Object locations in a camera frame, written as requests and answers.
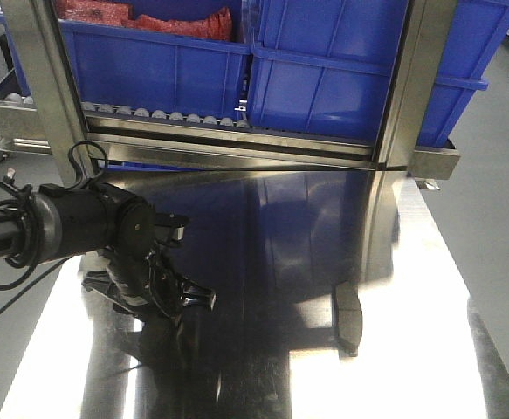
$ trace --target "red item in bin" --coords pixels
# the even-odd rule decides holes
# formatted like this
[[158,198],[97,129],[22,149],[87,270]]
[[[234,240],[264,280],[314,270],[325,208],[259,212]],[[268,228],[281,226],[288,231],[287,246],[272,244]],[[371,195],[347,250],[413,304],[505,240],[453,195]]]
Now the red item in bin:
[[147,15],[141,15],[136,20],[122,20],[127,28],[145,29],[184,35],[196,38],[207,38],[221,41],[230,41],[233,23],[228,7],[213,13],[204,20],[187,22],[182,20],[161,20]]
[[58,17],[91,24],[122,26],[132,17],[132,5],[100,0],[57,0]]

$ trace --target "blue plastic bin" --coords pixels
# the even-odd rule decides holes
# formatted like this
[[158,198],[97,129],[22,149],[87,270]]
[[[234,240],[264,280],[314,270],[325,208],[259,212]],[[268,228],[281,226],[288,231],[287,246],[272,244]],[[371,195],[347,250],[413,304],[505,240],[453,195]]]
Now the blue plastic bin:
[[260,43],[252,52],[247,107],[252,125],[375,141],[389,67],[271,50]]
[[[389,89],[390,70],[333,58],[253,47],[248,115],[252,125],[373,144]],[[438,76],[419,145],[442,147],[484,80]]]
[[[134,4],[135,16],[146,13],[165,18],[162,8],[158,9],[163,3],[161,0],[127,2]],[[206,2],[212,7],[204,5],[203,8],[199,3],[179,2],[182,10],[191,13],[190,19],[205,17],[205,11],[208,14],[217,11],[227,2]],[[235,0],[233,4],[236,15],[241,2]],[[0,22],[6,26],[22,93],[29,95],[7,21],[4,22],[1,12]],[[60,21],[60,28],[84,101],[217,118],[233,118],[236,114],[235,108],[244,89],[246,63],[251,51],[249,44],[73,21]]]
[[265,48],[393,65],[407,0],[261,0]]
[[460,0],[438,72],[480,79],[509,29],[509,0]]
[[473,94],[487,90],[486,80],[438,76],[430,96],[417,145],[442,147],[464,112]]

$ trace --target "floor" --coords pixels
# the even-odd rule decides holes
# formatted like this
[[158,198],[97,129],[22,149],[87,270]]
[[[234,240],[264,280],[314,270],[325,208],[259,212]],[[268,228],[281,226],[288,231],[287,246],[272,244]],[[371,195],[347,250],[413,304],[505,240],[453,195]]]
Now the floor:
[[[425,199],[509,370],[509,41],[486,77],[489,91],[476,95],[451,136],[464,157],[443,190]],[[16,168],[20,184],[58,182],[50,157],[13,155],[0,163],[0,179],[8,167]],[[18,274],[0,266],[4,282],[5,272]],[[53,278],[0,317],[0,408]],[[0,293],[0,306],[13,293]]]
[[[0,180],[9,167],[16,169],[19,185],[40,184],[43,181],[59,182],[56,168],[49,156],[12,155],[6,161],[0,162]],[[4,198],[6,195],[0,189],[0,199]],[[46,268],[46,265],[40,266],[34,275],[37,276]],[[19,275],[19,271],[12,270],[4,262],[0,262],[1,281],[7,283]],[[0,317],[0,408],[55,278],[55,274],[49,275]],[[0,307],[18,291],[0,292]]]
[[509,372],[509,39],[485,77],[451,135],[462,160],[424,197]]

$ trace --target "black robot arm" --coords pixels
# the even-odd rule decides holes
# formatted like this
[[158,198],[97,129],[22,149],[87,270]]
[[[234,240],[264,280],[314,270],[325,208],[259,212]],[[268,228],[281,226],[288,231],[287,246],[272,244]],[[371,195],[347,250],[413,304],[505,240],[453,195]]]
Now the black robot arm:
[[215,293],[178,273],[168,255],[182,240],[188,218],[156,213],[142,197],[99,178],[85,181],[73,159],[74,148],[74,187],[19,189],[13,171],[0,182],[11,195],[0,202],[0,258],[14,268],[27,268],[20,279],[0,285],[0,290],[21,285],[43,262],[99,251],[110,262],[107,270],[89,272],[83,285],[124,312],[140,318],[176,318],[185,306],[211,308]]

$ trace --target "cable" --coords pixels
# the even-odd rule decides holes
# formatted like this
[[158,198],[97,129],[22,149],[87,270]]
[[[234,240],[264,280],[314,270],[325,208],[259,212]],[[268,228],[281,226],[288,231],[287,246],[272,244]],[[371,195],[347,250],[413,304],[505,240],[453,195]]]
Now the cable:
[[[27,198],[27,207],[25,209],[25,214],[29,218],[29,225],[31,226],[31,238],[29,239],[29,243],[31,244],[31,247],[33,249],[32,253],[29,255],[24,255],[22,260],[16,260],[14,258],[7,258],[7,263],[14,267],[14,268],[21,268],[23,266],[28,265],[27,270],[24,272],[24,274],[16,279],[13,282],[10,282],[9,284],[0,284],[0,291],[9,291],[13,290],[14,288],[17,288],[20,286],[23,282],[25,282],[29,276],[35,271],[38,265],[38,251],[40,249],[40,243],[41,243],[41,225],[40,220],[37,214],[37,209],[35,208],[35,204],[31,200],[30,197]],[[20,202],[15,200],[5,200],[0,202],[0,206],[4,205],[14,205],[14,203],[17,205],[17,208],[20,204]],[[0,223],[2,221],[10,221],[13,218],[13,214],[7,214],[0,216]]]
[[16,294],[10,301],[8,301],[5,305],[0,308],[0,316],[5,312],[8,308],[10,308],[16,301],[18,301],[21,297],[24,296],[33,286],[41,282],[45,279],[49,274],[51,274],[54,270],[58,269],[66,260],[69,258],[64,258],[58,261],[56,264],[51,266],[45,272],[41,273],[38,277],[33,279],[23,290],[21,290],[18,294]]
[[[100,153],[103,155],[103,161],[105,162],[105,164],[103,164],[103,167],[100,169],[99,173],[96,176],[92,177],[91,179],[87,179],[87,181],[84,181],[83,167],[81,166],[81,164],[78,161],[76,161],[76,158],[73,155],[75,152],[75,149],[79,146],[92,146],[92,147],[97,148],[100,151]],[[105,174],[105,172],[108,169],[107,152],[105,151],[105,149],[103,147],[101,147],[99,144],[97,144],[96,142],[93,142],[93,141],[76,142],[68,150],[68,161],[72,165],[73,171],[76,173],[76,182],[70,188],[66,188],[66,190],[72,190],[72,189],[76,189],[76,188],[85,188],[85,187],[89,186],[90,183],[97,182]]]

